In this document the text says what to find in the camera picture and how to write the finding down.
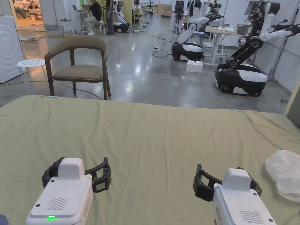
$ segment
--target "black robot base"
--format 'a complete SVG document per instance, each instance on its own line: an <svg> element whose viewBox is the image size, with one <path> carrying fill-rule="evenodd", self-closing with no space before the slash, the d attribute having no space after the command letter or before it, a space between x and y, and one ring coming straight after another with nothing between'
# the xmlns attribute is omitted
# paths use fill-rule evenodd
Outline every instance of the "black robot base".
<svg viewBox="0 0 300 225"><path fill-rule="evenodd" d="M267 81L268 77L251 65L240 65L233 70L227 64L219 64L215 74L216 86L228 94L241 94L239 89L242 89L250 96L259 97Z"/></svg>

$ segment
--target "white sneaker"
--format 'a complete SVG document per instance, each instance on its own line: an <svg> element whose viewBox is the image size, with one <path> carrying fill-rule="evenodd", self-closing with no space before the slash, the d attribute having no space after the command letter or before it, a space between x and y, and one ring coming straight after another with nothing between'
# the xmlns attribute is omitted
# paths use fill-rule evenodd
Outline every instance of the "white sneaker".
<svg viewBox="0 0 300 225"><path fill-rule="evenodd" d="M94 35L95 34L95 31L91 31L88 33L88 35Z"/></svg>

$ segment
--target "white box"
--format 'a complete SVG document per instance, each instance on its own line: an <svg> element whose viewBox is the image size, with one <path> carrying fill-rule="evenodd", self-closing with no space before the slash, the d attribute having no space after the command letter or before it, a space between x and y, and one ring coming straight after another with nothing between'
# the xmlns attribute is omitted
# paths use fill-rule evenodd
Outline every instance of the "white box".
<svg viewBox="0 0 300 225"><path fill-rule="evenodd" d="M202 73L203 63L200 61L189 60L187 62L187 72Z"/></svg>

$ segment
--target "person sitting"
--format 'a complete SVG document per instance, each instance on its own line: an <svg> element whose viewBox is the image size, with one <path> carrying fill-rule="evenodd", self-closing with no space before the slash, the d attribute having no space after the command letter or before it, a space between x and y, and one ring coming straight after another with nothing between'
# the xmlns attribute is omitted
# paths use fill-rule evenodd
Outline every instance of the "person sitting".
<svg viewBox="0 0 300 225"><path fill-rule="evenodd" d="M138 14L136 13L140 13L142 12L142 8L141 8L141 5L140 5L140 1L139 0L135 0L134 1L134 9L133 9L133 14L132 14L132 24L136 24L139 22L138 19L134 20L135 17L142 17L142 16L139 16Z"/></svg>
<svg viewBox="0 0 300 225"><path fill-rule="evenodd" d="M102 18L102 8L99 5L99 3L97 2L97 0L91 0L91 3L93 3L93 4L91 5L90 8L83 9L83 11L92 12L92 14L93 14L91 17L87 17L84 19L84 23L88 30L88 35L95 34L95 31L93 30L93 27L92 27L92 23L99 24L99 21L101 21L101 18Z"/></svg>
<svg viewBox="0 0 300 225"><path fill-rule="evenodd" d="M23 5L25 6L26 4L28 4L28 8L30 9L38 9L38 4L33 2L33 1L30 1L30 0L23 0Z"/></svg>
<svg viewBox="0 0 300 225"><path fill-rule="evenodd" d="M13 0L13 6L15 8L16 13L19 13L24 19L32 19L30 16L26 15L26 11L15 4L15 0Z"/></svg>

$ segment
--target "power strip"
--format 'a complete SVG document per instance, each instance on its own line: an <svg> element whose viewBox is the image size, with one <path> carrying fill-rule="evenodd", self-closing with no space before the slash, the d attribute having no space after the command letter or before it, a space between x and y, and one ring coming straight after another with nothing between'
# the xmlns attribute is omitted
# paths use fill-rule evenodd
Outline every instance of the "power strip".
<svg viewBox="0 0 300 225"><path fill-rule="evenodd" d="M161 46L154 46L152 50L158 52L161 50Z"/></svg>

